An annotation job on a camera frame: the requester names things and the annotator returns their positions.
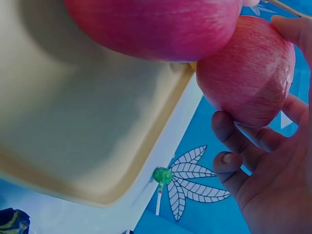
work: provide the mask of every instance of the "finger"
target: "finger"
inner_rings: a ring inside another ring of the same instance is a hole
[[[248,179],[248,175],[240,169],[242,163],[241,155],[230,152],[219,153],[213,162],[218,179],[235,199],[239,189]]]
[[[244,165],[253,172],[265,151],[256,147],[235,126],[228,114],[222,111],[214,113],[212,130],[215,136],[232,152],[242,155]]]
[[[272,152],[285,142],[287,137],[277,133],[269,126],[261,128],[249,128],[238,125],[238,128],[246,133],[249,138],[260,148]]]
[[[285,18],[273,16],[272,24],[288,41],[297,45],[312,66],[312,21],[307,18]]]
[[[260,3],[260,0],[243,0],[244,6],[256,6]]]
[[[307,128],[309,121],[308,104],[304,103],[296,96],[288,94],[285,99],[282,111],[295,124],[299,126],[302,125]]]

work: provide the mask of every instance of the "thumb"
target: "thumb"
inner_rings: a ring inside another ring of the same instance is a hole
[[[285,18],[273,16],[273,26],[287,41],[297,45],[312,66],[312,20],[307,18]]]
[[[243,0],[244,6],[256,6],[258,5],[260,0]]]

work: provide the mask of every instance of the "blue tablecloth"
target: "blue tablecloth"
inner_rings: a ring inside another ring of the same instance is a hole
[[[312,2],[288,0],[289,5],[312,13]],[[244,7],[242,15],[252,15],[270,20],[274,14],[293,15],[277,7],[261,3]],[[296,48],[296,67],[290,93],[308,101],[310,71],[302,53]],[[226,148],[211,131],[210,119],[215,109],[203,98],[171,162],[175,180],[163,192],[160,216],[154,215],[157,194],[151,199],[136,234],[248,234],[248,227],[234,199],[224,190],[216,177],[211,176],[214,156]],[[283,113],[271,127],[284,135],[297,129]]]

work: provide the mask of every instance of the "white leaf print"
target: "white leaf print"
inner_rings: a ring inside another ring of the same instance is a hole
[[[253,6],[253,7],[251,7],[250,9],[254,12],[254,14],[255,14],[256,16],[260,16],[260,15],[261,15],[261,14],[260,14],[260,10],[259,10],[256,6]]]
[[[203,178],[215,176],[215,173],[194,163],[180,163],[170,169],[173,176],[181,179]]]
[[[272,10],[265,8],[264,5],[252,6],[252,7],[250,7],[250,9],[254,12],[254,14],[256,16],[260,16],[261,11],[268,12],[268,13],[276,13],[275,11],[272,11]]]
[[[188,199],[198,202],[217,202],[230,196],[230,193],[226,190],[196,184],[176,177],[173,177],[173,182],[181,185],[183,193]]]
[[[185,209],[185,195],[181,186],[174,180],[168,184],[168,196],[172,214],[175,220],[179,221]]]
[[[204,152],[206,151],[207,145],[200,146],[196,149],[190,150],[189,152],[186,152],[184,155],[179,157],[170,168],[172,168],[174,165],[184,163],[184,162],[190,162],[196,164],[200,158],[203,156]]]

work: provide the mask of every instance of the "dark object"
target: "dark object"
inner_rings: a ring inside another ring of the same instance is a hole
[[[0,233],[28,234],[29,215],[12,208],[0,211]]]
[[[126,234],[126,233],[127,233],[127,231],[124,231],[122,234]],[[129,233],[130,233],[130,234],[135,234],[134,231],[130,231]]]

